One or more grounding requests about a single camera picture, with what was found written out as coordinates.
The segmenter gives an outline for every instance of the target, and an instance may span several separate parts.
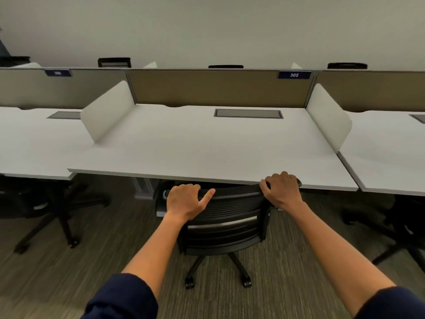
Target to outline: person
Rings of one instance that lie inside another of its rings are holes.
[[[290,214],[347,311],[356,319],[425,318],[425,303],[398,287],[303,202],[297,178],[287,172],[261,180],[264,196]],[[199,185],[171,189],[157,230],[120,274],[114,274],[87,304],[82,319],[155,318],[157,298],[178,233],[202,212],[215,190],[198,201]]]

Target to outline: desk number sign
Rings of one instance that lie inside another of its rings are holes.
[[[45,69],[44,72],[49,77],[72,77],[69,69]]]
[[[311,71],[309,70],[281,70],[278,78],[280,80],[309,80]]]

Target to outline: cubicle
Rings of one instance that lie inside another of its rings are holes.
[[[126,80],[121,69],[70,72],[69,76],[48,76],[45,69],[0,69],[0,106],[82,109]]]
[[[279,70],[128,70],[136,103],[304,107],[313,81],[279,79]]]
[[[425,111],[425,72],[325,70],[315,83],[346,111]]]

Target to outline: desk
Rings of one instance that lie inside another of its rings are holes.
[[[83,123],[47,119],[58,110],[0,107],[0,173],[11,177],[71,179],[71,155],[92,143]]]
[[[353,124],[340,157],[359,187],[425,196],[425,124],[414,112],[347,113]]]
[[[304,188],[358,189],[304,108],[280,108],[283,119],[214,117],[216,108],[137,104],[68,169],[240,184],[285,170]]]

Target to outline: hand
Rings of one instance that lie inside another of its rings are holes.
[[[180,185],[174,186],[167,198],[167,214],[168,218],[172,218],[183,226],[188,220],[193,220],[200,212],[202,212],[211,198],[215,194],[215,189],[210,189],[198,201],[198,192],[200,185]]]
[[[284,209],[291,213],[300,203],[303,203],[300,189],[298,188],[297,177],[288,174],[286,171],[280,175],[274,173],[271,177],[266,177],[260,182],[260,188],[266,197],[275,207]]]

